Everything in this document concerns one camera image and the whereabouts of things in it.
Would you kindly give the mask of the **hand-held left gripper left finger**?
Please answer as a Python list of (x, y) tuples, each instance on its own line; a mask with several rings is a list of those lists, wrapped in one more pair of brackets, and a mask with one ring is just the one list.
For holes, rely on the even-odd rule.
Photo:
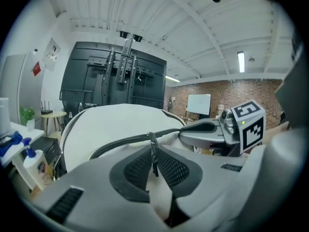
[(48, 186), (33, 201), (56, 232), (164, 232), (146, 191), (151, 149), (87, 161)]

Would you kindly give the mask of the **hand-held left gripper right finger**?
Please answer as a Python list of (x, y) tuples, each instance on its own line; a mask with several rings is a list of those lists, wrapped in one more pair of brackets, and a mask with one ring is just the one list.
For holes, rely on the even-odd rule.
[(157, 166), (172, 192), (167, 219), (176, 227), (201, 214), (238, 176), (245, 160), (197, 154), (169, 146), (156, 151)]

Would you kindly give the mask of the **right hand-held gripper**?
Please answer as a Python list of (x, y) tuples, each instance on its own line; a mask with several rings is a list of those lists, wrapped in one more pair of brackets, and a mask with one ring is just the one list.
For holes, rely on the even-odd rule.
[(265, 131), (265, 109), (255, 100), (249, 100), (224, 109), (218, 119), (204, 118), (187, 124), (179, 132), (179, 139), (203, 149), (225, 143), (232, 147), (228, 155), (241, 155), (261, 143)]

